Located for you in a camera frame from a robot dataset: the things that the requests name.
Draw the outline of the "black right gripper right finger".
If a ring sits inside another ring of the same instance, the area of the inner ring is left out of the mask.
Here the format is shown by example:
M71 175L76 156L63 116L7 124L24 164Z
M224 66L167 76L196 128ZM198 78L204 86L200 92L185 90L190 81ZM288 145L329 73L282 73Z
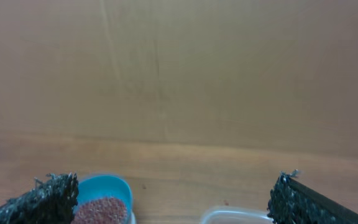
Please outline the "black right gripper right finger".
M358 224L358 213L295 180L298 170L281 171L267 205L278 224Z

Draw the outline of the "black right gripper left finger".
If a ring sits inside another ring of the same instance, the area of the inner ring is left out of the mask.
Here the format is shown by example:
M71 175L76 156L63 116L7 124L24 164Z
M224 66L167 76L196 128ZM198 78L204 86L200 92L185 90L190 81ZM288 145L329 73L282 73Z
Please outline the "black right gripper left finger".
M47 174L48 181L35 178L35 187L0 206L0 224L70 224L78 205L79 182L74 173Z

